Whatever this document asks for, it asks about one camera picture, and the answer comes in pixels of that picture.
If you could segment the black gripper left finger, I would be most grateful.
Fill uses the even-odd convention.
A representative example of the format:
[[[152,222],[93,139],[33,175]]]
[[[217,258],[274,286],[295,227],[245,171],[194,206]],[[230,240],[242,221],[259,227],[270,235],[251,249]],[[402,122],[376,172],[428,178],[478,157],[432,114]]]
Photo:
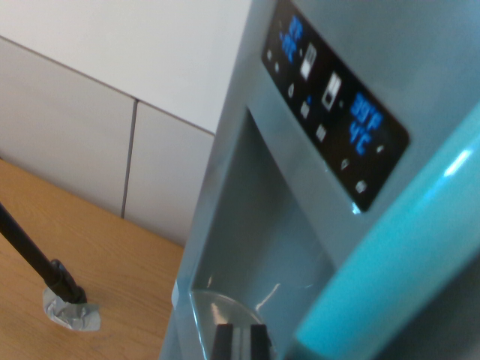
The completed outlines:
[[[240,359],[241,329],[233,324],[217,325],[211,351],[213,360]]]

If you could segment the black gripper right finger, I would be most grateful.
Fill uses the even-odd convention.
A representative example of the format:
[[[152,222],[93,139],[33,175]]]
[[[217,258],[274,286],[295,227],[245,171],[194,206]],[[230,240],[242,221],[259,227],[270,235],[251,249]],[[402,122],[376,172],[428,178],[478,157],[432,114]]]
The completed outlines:
[[[240,359],[270,360],[272,343],[267,326],[264,324],[250,325],[241,332]]]

